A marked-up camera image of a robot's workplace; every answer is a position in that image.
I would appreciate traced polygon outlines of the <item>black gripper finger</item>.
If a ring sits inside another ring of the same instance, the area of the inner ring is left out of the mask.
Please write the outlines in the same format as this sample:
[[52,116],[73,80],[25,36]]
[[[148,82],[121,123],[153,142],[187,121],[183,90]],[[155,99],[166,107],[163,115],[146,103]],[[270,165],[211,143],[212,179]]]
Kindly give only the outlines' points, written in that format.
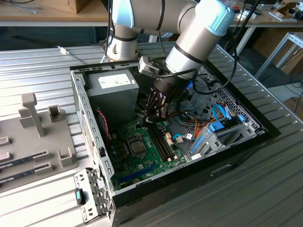
[[158,94],[157,89],[155,87],[152,87],[146,104],[146,114],[144,117],[145,122],[155,122],[157,120],[158,117],[157,94]]
[[154,110],[155,110],[155,119],[163,120],[167,117],[167,97],[162,93],[156,93]]

